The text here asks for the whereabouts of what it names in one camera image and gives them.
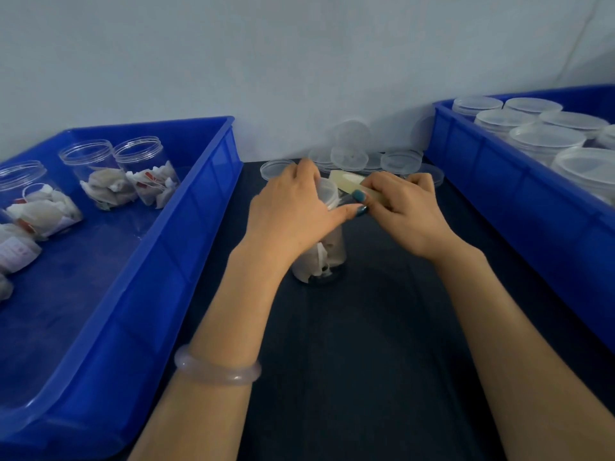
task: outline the person's right hand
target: person's right hand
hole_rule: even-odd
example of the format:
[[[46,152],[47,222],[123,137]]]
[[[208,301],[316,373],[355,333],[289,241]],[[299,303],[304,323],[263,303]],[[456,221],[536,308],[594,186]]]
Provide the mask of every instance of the person's right hand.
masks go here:
[[[412,254],[437,262],[451,249],[465,244],[444,220],[429,173],[411,174],[403,180],[379,171],[361,184],[381,192],[388,199],[390,209],[363,192],[355,191],[353,197],[364,203],[380,226]]]

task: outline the forearm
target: forearm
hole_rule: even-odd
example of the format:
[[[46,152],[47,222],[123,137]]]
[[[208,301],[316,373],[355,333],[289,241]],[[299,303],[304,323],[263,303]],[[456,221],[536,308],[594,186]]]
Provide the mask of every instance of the forearm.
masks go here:
[[[615,458],[615,418],[542,338],[485,256],[459,243],[436,268],[507,457]]]
[[[245,244],[229,257],[219,289],[190,344],[190,353],[228,368],[254,364],[285,267]],[[205,385],[176,372],[131,461],[234,460],[250,385]]]

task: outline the person's left hand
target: person's left hand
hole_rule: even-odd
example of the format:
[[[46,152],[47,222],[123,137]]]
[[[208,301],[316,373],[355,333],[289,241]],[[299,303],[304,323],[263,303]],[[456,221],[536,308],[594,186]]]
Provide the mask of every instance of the person's left hand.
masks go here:
[[[323,239],[344,221],[354,218],[361,204],[333,210],[318,199],[320,173],[314,162],[304,158],[288,165],[274,177],[250,204],[248,226],[240,246],[276,267],[288,269],[299,255]]]

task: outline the blue tray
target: blue tray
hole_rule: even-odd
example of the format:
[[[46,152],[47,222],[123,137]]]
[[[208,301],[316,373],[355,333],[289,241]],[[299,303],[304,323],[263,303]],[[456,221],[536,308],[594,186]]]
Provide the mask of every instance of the blue tray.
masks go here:
[[[43,162],[85,219],[42,243],[0,304],[0,459],[102,458],[137,434],[241,172],[233,117],[66,130]],[[102,212],[62,148],[157,136],[182,183],[159,211]]]
[[[519,94],[615,122],[615,85]],[[615,210],[462,115],[435,103],[426,155],[615,352]]]

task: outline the table surface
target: table surface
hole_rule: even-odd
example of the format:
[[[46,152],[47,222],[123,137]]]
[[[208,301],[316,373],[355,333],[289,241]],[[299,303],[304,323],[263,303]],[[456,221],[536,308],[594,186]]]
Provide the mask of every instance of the table surface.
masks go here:
[[[178,335],[190,340],[245,232],[261,163],[246,163]],[[480,248],[535,327],[615,413],[613,355],[445,180],[448,223]],[[503,460],[448,295],[432,265],[369,216],[343,226],[342,278],[307,286],[289,272],[275,297],[239,460]],[[173,373],[167,365],[156,401]],[[127,448],[110,460],[128,457]]]

